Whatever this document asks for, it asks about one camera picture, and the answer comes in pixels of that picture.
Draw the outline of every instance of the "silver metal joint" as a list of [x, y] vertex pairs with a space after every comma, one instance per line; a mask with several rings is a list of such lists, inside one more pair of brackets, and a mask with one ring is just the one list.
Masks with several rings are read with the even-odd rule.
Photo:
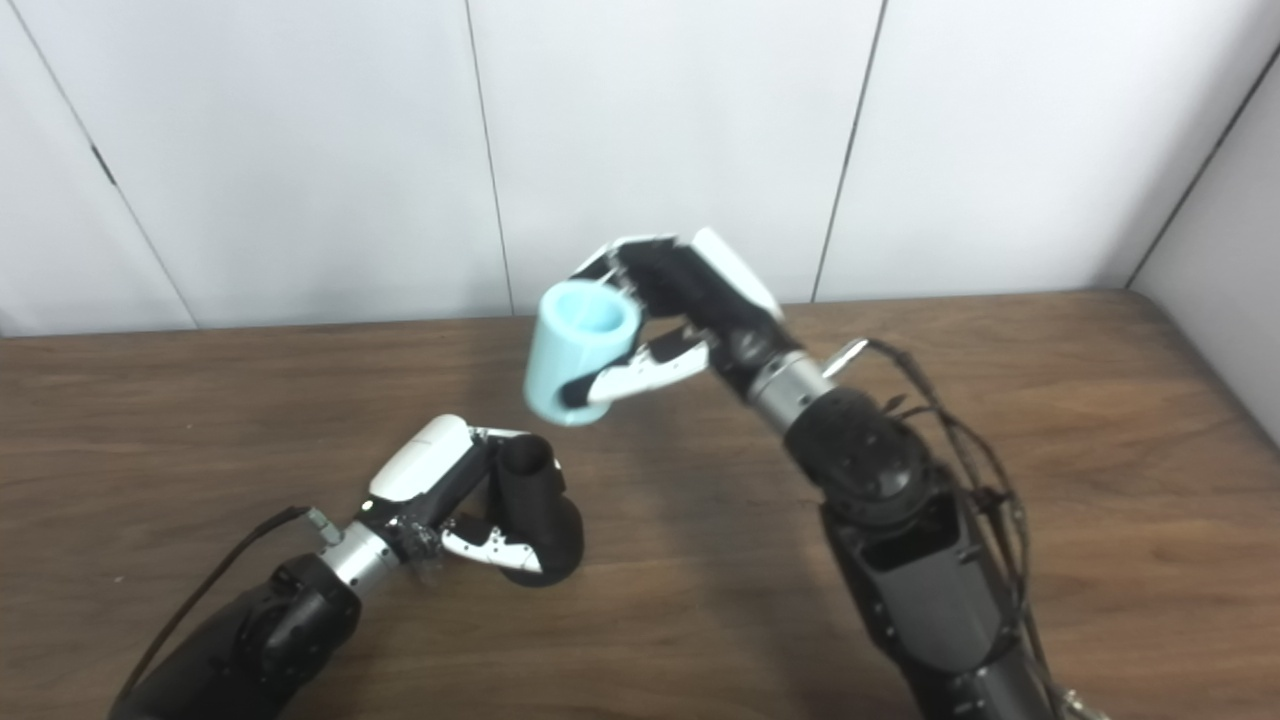
[[364, 523], [352, 523], [342, 533], [342, 542], [321, 550], [319, 556], [361, 598], [399, 565], [390, 546]]
[[795, 350], [774, 357], [755, 375], [746, 401], [778, 434], [786, 434], [813, 401], [835, 389], [809, 355]]

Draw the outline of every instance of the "black cylinder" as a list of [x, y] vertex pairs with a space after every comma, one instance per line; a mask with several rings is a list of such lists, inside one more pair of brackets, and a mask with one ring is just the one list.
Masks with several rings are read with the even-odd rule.
[[582, 561], [582, 515], [564, 497], [564, 477], [552, 446], [540, 436], [516, 436], [498, 450], [489, 492], [489, 519], [511, 542], [529, 543], [541, 573], [503, 569], [517, 584], [547, 587], [573, 574]]

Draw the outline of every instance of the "robotic hand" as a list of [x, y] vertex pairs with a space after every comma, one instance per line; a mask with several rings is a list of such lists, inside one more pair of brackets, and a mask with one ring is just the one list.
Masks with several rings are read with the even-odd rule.
[[[486, 479], [488, 518], [451, 516]], [[559, 462], [541, 437], [440, 415], [383, 466], [344, 530], [314, 509], [294, 507], [251, 533], [161, 630], [110, 720], [276, 717], [352, 635], [374, 587], [399, 565], [424, 568], [442, 551], [495, 565], [522, 585], [563, 580], [584, 547], [581, 515], [563, 493]], [[326, 547], [282, 564], [137, 683], [169, 632], [239, 552], [302, 515]]]
[[[1028, 605], [1021, 502], [991, 447], [942, 406], [909, 355], [859, 338], [814, 361], [783, 328], [764, 284], [710, 229], [691, 241], [620, 240], [571, 279], [608, 283], [644, 316], [686, 323], [567, 382], [559, 402], [605, 404], [713, 369], [822, 491], [827, 541], [867, 630], [901, 669], [924, 717], [1106, 717], [1050, 676]], [[924, 405], [895, 413], [902, 398], [881, 407], [835, 384], [865, 350], [888, 355]], [[942, 423], [966, 483], [906, 423], [925, 413]], [[998, 489], [982, 484], [969, 443], [998, 475]], [[1021, 541], [1016, 555], [1006, 521]]]

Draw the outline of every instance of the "wooden table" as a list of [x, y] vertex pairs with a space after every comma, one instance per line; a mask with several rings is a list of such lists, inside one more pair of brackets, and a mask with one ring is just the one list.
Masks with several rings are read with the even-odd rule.
[[[799, 306], [824, 356], [909, 347], [1025, 496], [1059, 678], [1117, 720], [1280, 716], [1280, 462], [1143, 299]], [[828, 557], [817, 493], [712, 377], [549, 427], [526, 318], [0, 342], [0, 712], [101, 717], [159, 625], [266, 515], [346, 519], [425, 421], [544, 433], [588, 521], [530, 591], [408, 573], [292, 719], [914, 717]], [[845, 375], [878, 397], [883, 363]], [[314, 547], [264, 541], [197, 615]]]

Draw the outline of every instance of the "white wall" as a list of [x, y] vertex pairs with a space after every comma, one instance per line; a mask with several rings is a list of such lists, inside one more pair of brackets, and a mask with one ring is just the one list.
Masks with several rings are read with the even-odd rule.
[[890, 3], [818, 300], [1123, 284], [1277, 41], [1268, 0]]
[[1280, 441], [1280, 69], [1272, 65], [1138, 273]]
[[0, 3], [0, 333], [189, 327], [40, 54]]
[[17, 6], [201, 327], [511, 311], [461, 3]]
[[608, 240], [704, 225], [810, 299], [879, 0], [472, 9], [517, 309]]
[[892, 0], [837, 205], [879, 0], [5, 1], [6, 334], [525, 311], [704, 224], [791, 301], [1115, 286], [1280, 41]]

